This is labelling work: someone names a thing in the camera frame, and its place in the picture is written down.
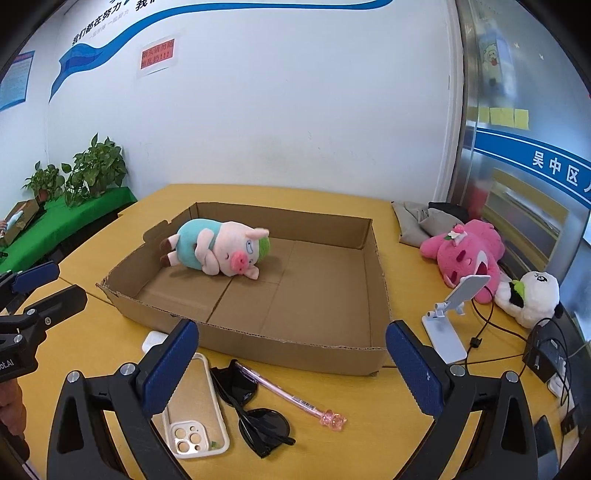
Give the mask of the person's hand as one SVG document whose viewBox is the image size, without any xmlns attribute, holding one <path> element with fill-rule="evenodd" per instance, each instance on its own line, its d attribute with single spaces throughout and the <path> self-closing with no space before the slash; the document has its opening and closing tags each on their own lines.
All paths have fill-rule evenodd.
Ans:
<svg viewBox="0 0 591 480">
<path fill-rule="evenodd" d="M 27 411 L 23 403 L 22 389 L 16 379 L 1 383 L 1 437 L 16 453 L 21 463 L 30 455 L 24 440 L 27 422 Z"/>
</svg>

